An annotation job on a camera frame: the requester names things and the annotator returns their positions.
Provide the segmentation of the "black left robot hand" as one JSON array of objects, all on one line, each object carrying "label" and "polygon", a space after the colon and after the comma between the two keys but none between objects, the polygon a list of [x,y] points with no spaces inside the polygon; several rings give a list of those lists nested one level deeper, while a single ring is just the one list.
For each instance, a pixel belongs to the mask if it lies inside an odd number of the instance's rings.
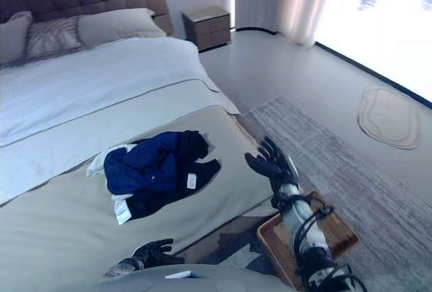
[{"label": "black left robot hand", "polygon": [[151,241],[137,248],[132,258],[143,263],[145,268],[184,264],[183,257],[168,254],[172,250],[173,239]]}]

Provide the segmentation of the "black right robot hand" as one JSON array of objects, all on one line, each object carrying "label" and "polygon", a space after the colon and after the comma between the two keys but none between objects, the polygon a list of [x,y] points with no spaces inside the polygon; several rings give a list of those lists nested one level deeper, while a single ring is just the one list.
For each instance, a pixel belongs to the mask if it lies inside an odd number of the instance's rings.
[{"label": "black right robot hand", "polygon": [[284,185],[298,188],[298,172],[289,156],[269,137],[265,136],[258,148],[259,154],[244,154],[246,163],[256,173],[269,179],[274,193]]}]

